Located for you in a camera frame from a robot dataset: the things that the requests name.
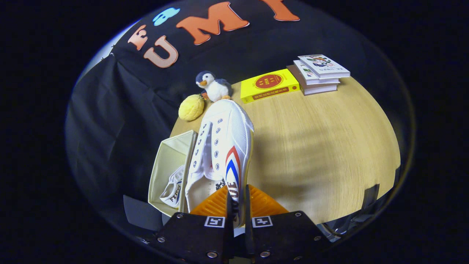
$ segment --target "black cloth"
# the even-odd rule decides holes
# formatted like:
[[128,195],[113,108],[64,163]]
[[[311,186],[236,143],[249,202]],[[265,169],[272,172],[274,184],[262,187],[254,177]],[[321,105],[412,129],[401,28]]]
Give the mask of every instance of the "black cloth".
[[[396,132],[401,161],[406,162],[412,118],[404,84],[364,36],[296,0],[283,1],[300,17],[296,22],[275,20],[262,1],[240,0],[230,7],[249,26],[224,31],[220,23],[219,35],[210,34],[210,40],[194,45],[193,37],[176,24],[188,16],[207,18],[208,7],[218,2],[179,1],[149,13],[76,84],[66,119],[67,154],[80,188],[98,211],[115,208],[122,195],[146,201],[159,144],[169,137],[182,100],[201,93],[195,77],[203,70],[233,84],[283,69],[298,55],[325,54],[350,70],[380,104]],[[153,18],[171,7],[180,8],[179,13],[154,26]],[[128,40],[144,24],[148,39],[137,50]],[[168,68],[143,57],[163,35],[178,51],[177,61]],[[160,47],[155,52],[165,57]]]

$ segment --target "blue cloud cutout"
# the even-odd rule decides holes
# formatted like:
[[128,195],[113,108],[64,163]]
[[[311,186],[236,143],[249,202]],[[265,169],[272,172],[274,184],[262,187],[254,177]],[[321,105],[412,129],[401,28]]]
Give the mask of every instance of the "blue cloud cutout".
[[165,11],[159,13],[155,18],[153,18],[153,22],[155,26],[161,25],[164,21],[168,18],[176,15],[179,12],[180,8],[168,8]]

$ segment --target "white sneaker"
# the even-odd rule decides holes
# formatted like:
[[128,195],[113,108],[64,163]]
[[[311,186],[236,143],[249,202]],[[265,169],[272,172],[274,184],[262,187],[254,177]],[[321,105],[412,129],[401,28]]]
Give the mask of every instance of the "white sneaker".
[[219,100],[202,118],[186,184],[190,211],[225,185],[237,203],[234,228],[244,224],[244,189],[254,126],[236,102]]
[[184,176],[183,173],[184,165],[177,168],[176,171],[169,176],[168,185],[159,196],[161,201],[176,209],[179,208],[179,194],[181,190],[182,177]]

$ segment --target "beige storage bin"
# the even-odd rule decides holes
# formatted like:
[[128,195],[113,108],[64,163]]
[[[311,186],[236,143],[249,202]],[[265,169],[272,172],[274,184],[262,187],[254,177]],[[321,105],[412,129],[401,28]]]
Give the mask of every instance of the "beige storage bin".
[[[150,177],[148,203],[167,216],[171,217],[176,212],[187,212],[185,187],[196,138],[197,133],[190,130],[183,134],[165,139],[159,145]],[[169,176],[183,164],[185,168],[180,190],[179,208],[175,209],[162,202],[159,196],[165,190]]]

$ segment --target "yellow ball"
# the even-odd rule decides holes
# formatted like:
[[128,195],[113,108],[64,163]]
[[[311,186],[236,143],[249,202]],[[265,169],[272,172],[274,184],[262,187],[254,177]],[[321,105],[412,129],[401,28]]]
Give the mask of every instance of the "yellow ball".
[[179,118],[186,121],[196,119],[204,111],[204,104],[202,96],[198,94],[188,96],[179,106]]

